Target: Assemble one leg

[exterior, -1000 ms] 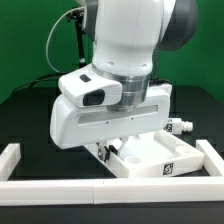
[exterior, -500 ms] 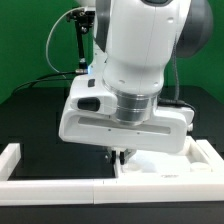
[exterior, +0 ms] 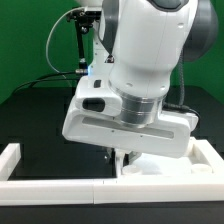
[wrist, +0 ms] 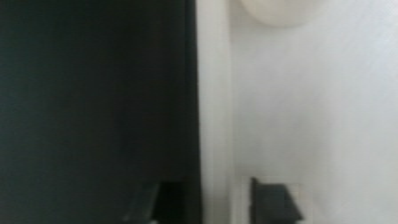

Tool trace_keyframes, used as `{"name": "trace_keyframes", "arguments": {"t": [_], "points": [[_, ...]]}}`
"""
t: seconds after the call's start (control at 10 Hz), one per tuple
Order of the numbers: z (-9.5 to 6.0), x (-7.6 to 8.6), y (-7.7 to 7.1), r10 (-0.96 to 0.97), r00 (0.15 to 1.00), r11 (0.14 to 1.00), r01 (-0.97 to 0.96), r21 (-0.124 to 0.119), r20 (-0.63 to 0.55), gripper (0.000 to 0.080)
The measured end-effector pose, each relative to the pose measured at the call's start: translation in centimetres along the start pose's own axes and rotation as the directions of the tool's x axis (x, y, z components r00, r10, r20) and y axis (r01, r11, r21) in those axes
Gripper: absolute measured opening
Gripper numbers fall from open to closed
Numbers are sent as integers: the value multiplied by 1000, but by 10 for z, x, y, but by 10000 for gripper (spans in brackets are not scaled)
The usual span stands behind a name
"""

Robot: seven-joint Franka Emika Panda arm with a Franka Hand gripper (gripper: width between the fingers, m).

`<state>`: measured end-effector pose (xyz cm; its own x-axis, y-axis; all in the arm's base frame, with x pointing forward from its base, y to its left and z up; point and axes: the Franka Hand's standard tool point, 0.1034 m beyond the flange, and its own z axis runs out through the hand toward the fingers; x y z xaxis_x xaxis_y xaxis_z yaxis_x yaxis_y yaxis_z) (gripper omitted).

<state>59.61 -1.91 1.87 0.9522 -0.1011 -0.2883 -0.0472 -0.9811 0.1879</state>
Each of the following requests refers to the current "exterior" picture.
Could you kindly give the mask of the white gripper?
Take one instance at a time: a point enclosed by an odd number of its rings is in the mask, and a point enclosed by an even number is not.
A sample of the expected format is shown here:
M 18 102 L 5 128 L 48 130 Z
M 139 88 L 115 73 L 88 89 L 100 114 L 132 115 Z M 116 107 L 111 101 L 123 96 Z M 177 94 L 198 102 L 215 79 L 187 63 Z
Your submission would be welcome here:
M 161 98 L 129 95 L 102 77 L 79 81 L 62 134 L 70 141 L 115 148 L 116 176 L 122 175 L 127 152 L 179 158 L 186 154 L 197 116 L 162 109 Z

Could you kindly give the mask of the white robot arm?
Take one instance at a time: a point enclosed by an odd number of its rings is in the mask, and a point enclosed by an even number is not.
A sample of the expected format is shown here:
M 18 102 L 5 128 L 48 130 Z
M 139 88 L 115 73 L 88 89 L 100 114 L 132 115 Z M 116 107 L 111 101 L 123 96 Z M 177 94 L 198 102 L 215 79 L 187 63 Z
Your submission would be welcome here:
M 63 136 L 114 149 L 121 174 L 144 173 L 151 154 L 185 156 L 198 117 L 164 99 L 178 61 L 202 57 L 217 31 L 210 0 L 104 0 L 98 35 L 114 61 L 79 81 Z

